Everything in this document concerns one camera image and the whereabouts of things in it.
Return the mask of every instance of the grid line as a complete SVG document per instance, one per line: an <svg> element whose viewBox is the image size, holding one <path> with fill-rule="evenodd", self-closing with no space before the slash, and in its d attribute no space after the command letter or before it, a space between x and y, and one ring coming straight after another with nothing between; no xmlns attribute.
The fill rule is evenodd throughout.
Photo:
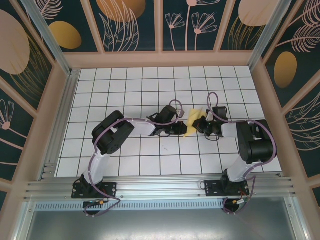
<svg viewBox="0 0 320 240"><path fill-rule="evenodd" d="M96 75L97 75L97 69L95 70L95 73L94 73L94 79L96 79ZM94 94L94 86L95 86L95 82L93 82L93 86L92 86L90 105L91 105L91 101L92 101L92 96L93 96L93 94ZM89 107L88 115L87 115L87 118L86 118L86 121L87 121L87 122L88 122L88 119L89 119L89 114L90 114L90 107ZM85 127L84 127L83 141L82 141L80 158L79 158L79 164L78 164L78 169L77 169L77 171L76 171L76 175L79 174L79 167L80 167L80 162L81 162L81 158L82 158L82 151L83 151L83 149L84 149L84 144L85 144L86 130L87 130L87 124L86 124Z"/></svg>
<svg viewBox="0 0 320 240"><path fill-rule="evenodd" d="M236 76L233 77L224 77L221 74L221 69L216 68L214 71L216 73L216 77L208 77L208 74L206 72L206 69L204 67L198 67L198 68L193 68L191 69L190 67L185 67L185 68L177 68L176 70L173 69L173 77L160 77L159 76L159 71L160 69L158 67L155 67L154 69L148 69L148 73L150 76L154 78L143 78L144 74L144 68L141 68L142 70L142 77L141 78L131 78L130 71L128 68L123 68L123 72L117 71L120 75L123 75L123 79L107 79L108 77L105 77L106 79L96 79L97 77L97 70L95 70L94 78L93 79L88 79L87 80L81 80L78 82L76 86L76 91L75 95L73 97L73 102L72 102L72 107L70 111L70 115L67 121L67 127L66 127L66 134L64 135L63 138L63 145L61 147L61 155L59 156L59 164L58 164L58 171L60 168L60 160L64 160L63 167L65 168L66 166L66 161L67 159L79 159L79 162L77 162L77 166L74 166L77 169L77 174L79 173L80 170L80 163L81 159L83 158L88 158L89 156L89 146L90 144L90 139L91 136L89 135L89 130L90 128L93 128L95 125L98 125L100 123L100 118L106 118L111 111L114 110L120 110L123 111L124 115L128 115L128 117L131 117L130 114L136 114L137 117L146 117L145 115L149 115L149 113L154 113L155 112L160 112L160 110L165 107L168 103L166 100L170 100L171 98L178 98L178 100L182 101L183 103L190 103L190 104L183 104L184 109L185 109L185 117L184 122L187 121L189 117L189 110L190 109L200 109L206 106L206 98L207 94L209 93L209 89L213 89L214 92L217 92L217 94L223 94L222 91L224 91L224 96L225 96L225 102L224 103L224 97L222 96L223 103L220 103L228 108L230 119L232 121L234 120L240 120L240 119L248 119L249 118L249 112L252 116L252 119L261 119L260 117L255 117L259 116L261 113L261 110L259 109L258 106L253 106L253 105L258 105L259 101L255 102L256 98L252 98L249 94L249 92L243 92L244 90L255 90L254 85L252 85L252 79L251 77L238 77L237 71L235 71ZM237 83L234 82L237 86L239 86L239 89L234 89L232 87L233 81L231 79L237 78ZM141 90L138 90L138 87L136 86L136 83L130 83L131 80L136 80L138 83L141 81ZM84 83L81 86L79 85L80 82L83 81L91 81L92 83ZM157 85L157 91L155 91L155 86L153 87L154 90L152 90L152 81L154 84ZM185 83L189 83L190 87L185 88L183 87ZM240 94L237 94L238 98L234 98L233 92L232 91L241 91L241 97ZM99 102L99 97L103 95L95 95L95 94L105 94L106 100L102 98L101 101ZM120 100L117 100L116 98L118 96L121 96L121 100L123 100L123 103L120 102ZM153 102L153 99L156 98L157 96L157 101L158 103ZM241 107L240 109L245 107L246 114L244 115L244 109L243 111L239 110L238 108ZM135 109L140 110L140 114L135 113ZM72 131L77 130L76 127L71 127L70 124L84 124L84 134L83 136L79 136L79 134L73 134ZM145 151L144 148L142 149L141 146L142 144L146 144L146 149L148 149L148 140L145 138L150 138L147 136L133 136L129 137L130 139L130 144L124 145L120 148L120 150L115 154L112 155L111 157L116 159L119 159L119 162L115 160L115 163L118 163L117 166L113 165L113 171L117 171L115 175L117 176L126 176L128 174L128 169L130 166L127 166L127 161L124 161L124 158L127 157L132 157L128 161L129 165L134 165L134 169L131 171L131 173L134 173L135 176L137 175L145 175L148 173L155 173L154 169L151 169L150 166L147 166L146 164L149 164L147 161L142 161L142 157L150 157L150 164L152 166L156 165L159 166L159 171L156 172L157 175L166 175L166 174L171 174L172 171L170 171L170 168L173 167L175 169L175 173L172 174L179 174L182 175L183 172L198 172L198 174L203 174L205 170L203 169L207 164L211 164L209 162L209 158L207 157L206 159L201 156L206 156L206 155L219 155L220 159L220 169L218 169L218 166L215 165L215 172L222 172L223 166L225 166L227 163L225 162L228 157L226 157L227 154L236 154L236 152L239 152L239 146L236 144L236 147L232 147L232 150L227 148L226 142L224 141L223 143L217 142L215 150L212 150L212 152L209 150L201 150L203 149L200 148L200 144L202 143L201 141L204 138L202 134L196 133L194 135L188 136L185 139L182 138L182 136L177 136L173 135L168 137L167 139L161 139L160 137L155 136L158 140L155 140L157 144L159 144L159 149L154 150L154 151L159 151L157 152L154 151ZM65 151L64 149L66 148L66 140L70 141L68 143L68 146L71 145L72 142L76 143L79 147L80 151L80 157L78 156L78 153L76 151L71 151L71 153L74 153L74 155L70 154L70 152L66 151L63 156L62 153ZM166 152L168 151L166 148L171 147L171 152Z"/></svg>

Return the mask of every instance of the leaf illustration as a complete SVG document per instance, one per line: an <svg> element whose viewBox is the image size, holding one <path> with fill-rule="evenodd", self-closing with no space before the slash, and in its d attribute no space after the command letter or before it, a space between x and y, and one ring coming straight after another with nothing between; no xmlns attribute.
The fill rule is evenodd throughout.
<svg viewBox="0 0 320 240"><path fill-rule="evenodd" d="M308 104L292 109L287 122L298 150L320 148L320 93Z"/></svg>
<svg viewBox="0 0 320 240"><path fill-rule="evenodd" d="M139 27L134 12L124 2L122 8L115 0L108 3L101 0L101 3L107 16L110 16L109 19L99 14L104 25L103 45L106 51L135 51L139 44Z"/></svg>
<svg viewBox="0 0 320 240"><path fill-rule="evenodd" d="M310 53L320 43L320 25L300 27L290 42L295 52Z"/></svg>
<svg viewBox="0 0 320 240"><path fill-rule="evenodd" d="M53 20L63 6L61 0L34 0L44 19Z"/></svg>
<svg viewBox="0 0 320 240"><path fill-rule="evenodd" d="M304 6L302 21L308 26L320 22L320 0L308 0Z"/></svg>
<svg viewBox="0 0 320 240"><path fill-rule="evenodd" d="M104 26L103 46L106 48L107 52L113 52L113 49L115 48L115 37L113 31L110 29L109 19L105 19L100 13L99 15Z"/></svg>

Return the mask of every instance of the white grid mat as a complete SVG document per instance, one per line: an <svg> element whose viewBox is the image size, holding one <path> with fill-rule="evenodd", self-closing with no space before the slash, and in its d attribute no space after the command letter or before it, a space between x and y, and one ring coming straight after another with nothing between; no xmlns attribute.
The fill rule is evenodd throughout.
<svg viewBox="0 0 320 240"><path fill-rule="evenodd" d="M228 118L263 119L260 101L247 66L144 67L82 69L64 136L57 177L80 176L93 154L92 130L113 111L145 118L170 100L190 109L207 109L207 95L215 91ZM221 174L239 156L234 138L207 140L193 136L128 138L113 154L105 176ZM278 159L255 172L281 172Z"/></svg>

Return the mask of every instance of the orange circle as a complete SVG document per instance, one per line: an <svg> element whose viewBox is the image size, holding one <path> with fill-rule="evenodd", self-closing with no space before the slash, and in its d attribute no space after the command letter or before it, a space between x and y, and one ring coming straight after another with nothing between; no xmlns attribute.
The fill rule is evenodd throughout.
<svg viewBox="0 0 320 240"><path fill-rule="evenodd" d="M132 10L136 19L141 17L146 9L146 0L96 0L96 3L109 19L122 23L130 21L129 17L125 17L126 8L128 13Z"/></svg>
<svg viewBox="0 0 320 240"><path fill-rule="evenodd" d="M281 89L288 87L297 72L297 59L289 51L285 51L279 55L274 65L274 81Z"/></svg>

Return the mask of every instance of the vent slot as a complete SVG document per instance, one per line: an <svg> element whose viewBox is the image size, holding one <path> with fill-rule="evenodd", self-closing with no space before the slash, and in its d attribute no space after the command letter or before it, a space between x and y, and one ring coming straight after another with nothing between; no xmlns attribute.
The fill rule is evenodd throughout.
<svg viewBox="0 0 320 240"><path fill-rule="evenodd" d="M37 212L50 211L83 211L83 203L81 201L60 202L38 202L35 207ZM88 211L96 211L97 209L106 210L111 207L115 201L97 205L89 208ZM222 199L200 199L200 200L123 200L116 205L113 210L183 210L183 209L221 209L223 205Z"/></svg>

